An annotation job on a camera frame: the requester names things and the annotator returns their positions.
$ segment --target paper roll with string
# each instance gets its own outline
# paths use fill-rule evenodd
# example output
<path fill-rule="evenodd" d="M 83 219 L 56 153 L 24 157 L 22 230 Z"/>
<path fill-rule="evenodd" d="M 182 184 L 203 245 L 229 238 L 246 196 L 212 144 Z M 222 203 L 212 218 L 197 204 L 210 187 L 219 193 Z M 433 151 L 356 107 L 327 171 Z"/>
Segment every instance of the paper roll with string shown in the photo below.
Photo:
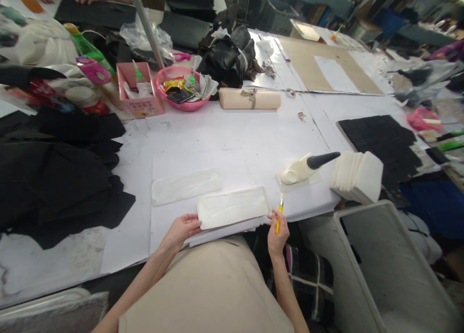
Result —
<path fill-rule="evenodd" d="M 277 109 L 280 93 L 256 89 L 219 89 L 219 100 L 224 109 Z"/>

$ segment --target tape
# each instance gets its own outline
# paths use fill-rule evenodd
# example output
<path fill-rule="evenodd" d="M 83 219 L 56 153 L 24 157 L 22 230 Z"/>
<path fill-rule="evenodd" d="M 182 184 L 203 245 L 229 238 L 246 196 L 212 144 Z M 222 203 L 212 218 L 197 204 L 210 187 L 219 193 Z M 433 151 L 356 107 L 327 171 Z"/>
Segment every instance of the tape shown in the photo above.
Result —
<path fill-rule="evenodd" d="M 285 95 L 291 99 L 294 99 L 296 97 L 295 90 L 290 88 L 285 89 Z"/>

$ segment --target blue container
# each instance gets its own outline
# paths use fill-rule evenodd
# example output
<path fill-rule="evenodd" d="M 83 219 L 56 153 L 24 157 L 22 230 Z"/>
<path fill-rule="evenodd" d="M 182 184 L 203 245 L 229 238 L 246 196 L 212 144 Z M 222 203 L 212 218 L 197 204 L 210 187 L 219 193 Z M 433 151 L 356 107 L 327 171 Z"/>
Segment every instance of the blue container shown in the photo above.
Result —
<path fill-rule="evenodd" d="M 407 21 L 393 9 L 382 8 L 377 14 L 374 23 L 382 28 L 382 38 L 390 38 L 402 28 Z"/>

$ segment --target stack of white paper pieces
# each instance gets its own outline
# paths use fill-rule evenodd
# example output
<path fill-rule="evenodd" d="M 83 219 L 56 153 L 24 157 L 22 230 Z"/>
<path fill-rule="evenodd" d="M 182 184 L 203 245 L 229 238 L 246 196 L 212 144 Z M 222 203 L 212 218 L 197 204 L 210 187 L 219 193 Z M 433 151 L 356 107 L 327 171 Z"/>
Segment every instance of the stack of white paper pieces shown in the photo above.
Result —
<path fill-rule="evenodd" d="M 382 185 L 383 163 L 371 152 L 344 152 L 335 162 L 330 188 L 347 200 L 376 203 Z"/>

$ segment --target gray plastic crate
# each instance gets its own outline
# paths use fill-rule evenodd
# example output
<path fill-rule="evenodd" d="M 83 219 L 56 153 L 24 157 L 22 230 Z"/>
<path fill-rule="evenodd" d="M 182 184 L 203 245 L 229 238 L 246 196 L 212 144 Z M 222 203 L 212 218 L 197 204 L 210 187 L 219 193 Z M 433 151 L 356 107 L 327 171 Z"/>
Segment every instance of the gray plastic crate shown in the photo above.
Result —
<path fill-rule="evenodd" d="M 297 19 L 298 17 L 298 13 L 289 4 L 276 0 L 267 0 L 260 29 L 270 33 L 290 36 L 293 27 L 290 19 Z"/>
<path fill-rule="evenodd" d="M 335 324 L 343 333 L 463 332 L 461 315 L 390 201 L 309 218 L 300 229 L 332 265 Z"/>

